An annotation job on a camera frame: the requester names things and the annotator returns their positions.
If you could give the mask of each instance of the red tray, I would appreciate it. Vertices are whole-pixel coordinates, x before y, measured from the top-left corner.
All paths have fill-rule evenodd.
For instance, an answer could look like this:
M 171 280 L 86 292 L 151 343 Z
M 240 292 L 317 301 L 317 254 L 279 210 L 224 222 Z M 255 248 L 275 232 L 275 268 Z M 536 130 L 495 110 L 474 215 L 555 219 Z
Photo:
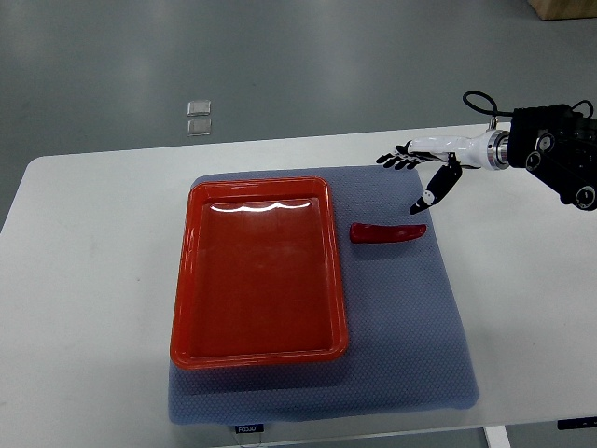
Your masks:
M 324 361 L 348 330 L 329 186 L 205 182 L 189 194 L 170 355 L 185 370 Z

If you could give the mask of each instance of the robotic hand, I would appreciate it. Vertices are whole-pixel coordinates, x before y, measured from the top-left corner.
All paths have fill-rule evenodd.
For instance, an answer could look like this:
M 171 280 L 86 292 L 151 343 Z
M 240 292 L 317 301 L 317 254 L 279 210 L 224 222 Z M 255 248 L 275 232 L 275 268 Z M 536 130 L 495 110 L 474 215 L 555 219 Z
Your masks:
M 493 110 L 470 103 L 471 95 L 488 100 Z M 463 101 L 477 112 L 492 116 L 485 133 L 475 138 L 416 138 L 377 159 L 384 168 L 394 166 L 397 170 L 412 169 L 426 161 L 446 163 L 410 208 L 412 215 L 441 201 L 461 177 L 463 168 L 504 170 L 508 166 L 526 168 L 558 192 L 564 204 L 573 203 L 581 210 L 597 208 L 597 119 L 591 118 L 593 106 L 589 101 L 572 107 L 551 105 L 514 112 L 499 111 L 495 101 L 480 91 L 468 91 Z M 575 112 L 583 104 L 590 109 L 587 117 Z M 495 129 L 497 117 L 512 117 L 510 132 Z

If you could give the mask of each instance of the red pepper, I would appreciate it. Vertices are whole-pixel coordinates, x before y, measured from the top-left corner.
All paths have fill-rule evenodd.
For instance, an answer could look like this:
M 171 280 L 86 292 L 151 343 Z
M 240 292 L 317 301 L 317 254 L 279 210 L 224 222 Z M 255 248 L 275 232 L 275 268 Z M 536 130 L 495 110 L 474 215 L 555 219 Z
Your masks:
M 351 241 L 360 243 L 400 243 L 416 240 L 425 235 L 427 226 L 424 224 L 405 226 L 376 226 L 354 222 L 351 226 Z

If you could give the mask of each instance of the concrete floor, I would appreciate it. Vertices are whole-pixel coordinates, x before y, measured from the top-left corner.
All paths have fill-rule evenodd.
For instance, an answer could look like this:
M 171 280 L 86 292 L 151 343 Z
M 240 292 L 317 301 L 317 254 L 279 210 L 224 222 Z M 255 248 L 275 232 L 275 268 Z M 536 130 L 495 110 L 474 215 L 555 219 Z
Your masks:
M 597 103 L 595 49 L 597 19 L 542 22 L 524 0 L 0 0 L 0 224 L 40 156 L 484 122 L 461 101 L 471 89 L 503 109 Z M 213 132 L 189 138 L 201 98 Z M 597 444 L 597 429 L 555 423 L 508 434 L 515 448 Z

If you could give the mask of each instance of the blue mat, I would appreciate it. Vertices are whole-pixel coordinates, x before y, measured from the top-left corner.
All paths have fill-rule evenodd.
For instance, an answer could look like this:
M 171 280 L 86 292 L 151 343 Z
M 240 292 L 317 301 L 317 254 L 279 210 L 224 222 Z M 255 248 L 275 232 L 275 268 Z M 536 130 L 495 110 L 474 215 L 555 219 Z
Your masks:
M 317 175 L 336 217 L 349 348 L 323 363 L 182 371 L 171 362 L 176 424 L 244 425 L 370 413 L 466 409 L 479 397 L 465 333 L 427 211 L 409 207 L 415 172 L 380 166 L 234 173 L 211 180 Z M 427 224 L 418 240 L 353 245 L 353 222 Z

